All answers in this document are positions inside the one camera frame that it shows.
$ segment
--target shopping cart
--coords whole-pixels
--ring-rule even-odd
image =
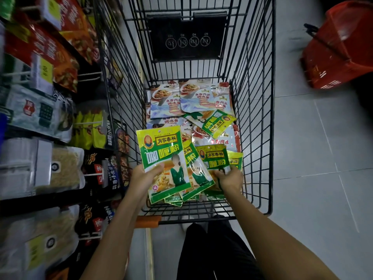
[[[147,89],[181,79],[229,81],[244,153],[243,195],[272,213],[275,0],[93,0],[110,115],[127,125],[129,166],[141,163],[136,130],[146,128]],[[109,47],[109,53],[103,47]],[[118,65],[123,83],[113,90]],[[149,203],[143,221],[202,222],[224,200]]]

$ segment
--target leg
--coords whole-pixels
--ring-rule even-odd
[[[208,247],[204,245],[206,238],[207,233],[200,225],[193,223],[188,227],[180,255],[177,280],[215,280],[214,271],[209,265]]]
[[[229,221],[216,220],[208,223],[208,239],[214,255],[213,268],[218,280],[229,279],[234,271],[236,279],[264,279],[245,242],[232,230]]]

